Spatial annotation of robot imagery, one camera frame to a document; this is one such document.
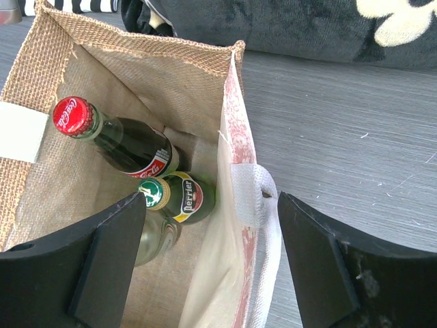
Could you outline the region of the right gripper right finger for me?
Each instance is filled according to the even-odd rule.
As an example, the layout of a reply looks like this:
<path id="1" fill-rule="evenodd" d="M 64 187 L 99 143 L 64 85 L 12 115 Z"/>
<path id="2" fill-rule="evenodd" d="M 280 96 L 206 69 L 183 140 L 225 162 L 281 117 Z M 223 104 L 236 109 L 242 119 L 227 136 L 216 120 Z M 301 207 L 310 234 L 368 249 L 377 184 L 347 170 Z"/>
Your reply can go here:
<path id="1" fill-rule="evenodd" d="M 377 238 L 288 193 L 278 214 L 304 327 L 435 327 L 436 254 Z"/>

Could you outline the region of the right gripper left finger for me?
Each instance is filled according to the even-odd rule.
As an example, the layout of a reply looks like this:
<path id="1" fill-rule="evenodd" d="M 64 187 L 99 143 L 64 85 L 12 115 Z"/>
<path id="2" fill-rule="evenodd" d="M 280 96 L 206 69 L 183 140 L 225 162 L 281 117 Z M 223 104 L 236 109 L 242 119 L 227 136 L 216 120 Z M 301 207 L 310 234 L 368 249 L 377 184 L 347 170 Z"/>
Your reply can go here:
<path id="1" fill-rule="evenodd" d="M 145 214 L 133 193 L 1 253 L 1 326 L 119 327 Z"/>

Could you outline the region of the clear soda bottle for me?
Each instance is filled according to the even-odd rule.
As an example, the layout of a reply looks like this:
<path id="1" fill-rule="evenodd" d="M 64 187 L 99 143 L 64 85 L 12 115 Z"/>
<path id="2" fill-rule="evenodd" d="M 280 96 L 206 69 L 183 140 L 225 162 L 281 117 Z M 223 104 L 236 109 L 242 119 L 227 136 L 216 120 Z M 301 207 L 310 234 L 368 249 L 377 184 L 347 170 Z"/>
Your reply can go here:
<path id="1" fill-rule="evenodd" d="M 135 266 L 151 262 L 169 251 L 180 237 L 181 227 L 157 213 L 148 212 L 141 234 Z"/>

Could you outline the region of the brown jute canvas bag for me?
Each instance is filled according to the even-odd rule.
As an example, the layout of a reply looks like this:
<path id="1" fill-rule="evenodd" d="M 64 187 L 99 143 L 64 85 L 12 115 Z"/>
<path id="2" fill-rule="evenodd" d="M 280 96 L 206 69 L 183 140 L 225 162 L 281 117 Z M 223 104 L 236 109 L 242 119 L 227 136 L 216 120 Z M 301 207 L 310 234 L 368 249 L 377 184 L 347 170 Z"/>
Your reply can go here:
<path id="1" fill-rule="evenodd" d="M 277 188 L 257 163 L 242 96 L 245 45 L 127 33 L 36 3 L 1 91 L 1 253 L 102 212 L 140 178 L 59 132 L 69 96 L 141 120 L 215 187 L 211 214 L 134 266 L 119 327 L 264 327 L 281 257 Z"/>

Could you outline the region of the green glass bottle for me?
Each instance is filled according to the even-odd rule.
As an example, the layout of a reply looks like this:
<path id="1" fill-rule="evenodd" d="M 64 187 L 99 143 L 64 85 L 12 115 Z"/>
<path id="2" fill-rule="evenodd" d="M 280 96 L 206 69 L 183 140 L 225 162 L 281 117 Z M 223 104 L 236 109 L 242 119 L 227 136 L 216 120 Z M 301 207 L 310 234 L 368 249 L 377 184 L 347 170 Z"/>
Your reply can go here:
<path id="1" fill-rule="evenodd" d="M 206 219 L 215 203 L 215 187 L 187 172 L 173 172 L 162 178 L 146 178 L 137 191 L 145 196 L 146 208 L 181 225 Z"/>

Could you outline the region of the coca-cola glass bottle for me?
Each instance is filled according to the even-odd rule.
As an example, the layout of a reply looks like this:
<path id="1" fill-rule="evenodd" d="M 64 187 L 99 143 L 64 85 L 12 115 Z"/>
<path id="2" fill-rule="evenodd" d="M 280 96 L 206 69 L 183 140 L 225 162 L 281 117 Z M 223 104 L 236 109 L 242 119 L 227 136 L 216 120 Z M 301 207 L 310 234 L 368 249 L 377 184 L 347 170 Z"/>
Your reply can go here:
<path id="1" fill-rule="evenodd" d="M 56 129 L 97 148 L 115 169 L 133 177 L 160 177 L 184 171 L 188 160 L 166 135 L 145 122 L 111 117 L 78 96 L 60 100 L 53 109 Z"/>

